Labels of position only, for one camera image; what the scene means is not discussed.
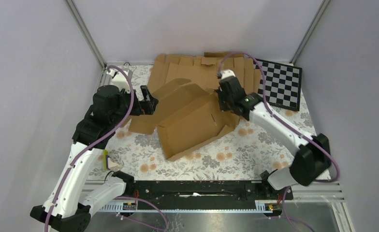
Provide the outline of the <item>brown cardboard box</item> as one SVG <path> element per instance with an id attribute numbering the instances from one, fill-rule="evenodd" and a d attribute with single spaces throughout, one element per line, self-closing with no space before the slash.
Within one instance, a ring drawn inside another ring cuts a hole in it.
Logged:
<path id="1" fill-rule="evenodd" d="M 188 79 L 175 79 L 151 93 L 152 115 L 133 116 L 129 131 L 157 132 L 164 156 L 175 161 L 234 131 L 239 117 L 220 110 L 217 94 Z"/>

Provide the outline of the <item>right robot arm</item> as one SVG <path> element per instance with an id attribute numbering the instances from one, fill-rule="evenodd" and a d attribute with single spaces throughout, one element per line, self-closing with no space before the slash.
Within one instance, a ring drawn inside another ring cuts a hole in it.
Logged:
<path id="1" fill-rule="evenodd" d="M 266 105 L 257 93 L 246 94 L 235 76 L 221 78 L 216 89 L 222 111 L 231 111 L 276 136 L 294 156 L 292 164 L 263 177 L 262 193 L 274 199 L 287 186 L 308 186 L 332 164 L 329 140 L 311 135 L 289 124 L 285 118 Z"/>

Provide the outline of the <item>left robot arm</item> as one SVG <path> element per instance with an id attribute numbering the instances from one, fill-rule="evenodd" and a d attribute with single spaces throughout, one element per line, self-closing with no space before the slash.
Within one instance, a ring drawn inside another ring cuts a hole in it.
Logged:
<path id="1" fill-rule="evenodd" d="M 144 99 L 136 91 L 114 84 L 104 85 L 93 95 L 92 105 L 77 124 L 66 165 L 51 196 L 34 206 L 30 217 L 44 223 L 45 230 L 83 232 L 92 216 L 113 198 L 130 198 L 134 194 L 133 177 L 115 172 L 107 182 L 79 199 L 95 161 L 103 154 L 109 139 L 128 116 L 151 115 L 158 100 L 145 85 L 140 86 Z"/>

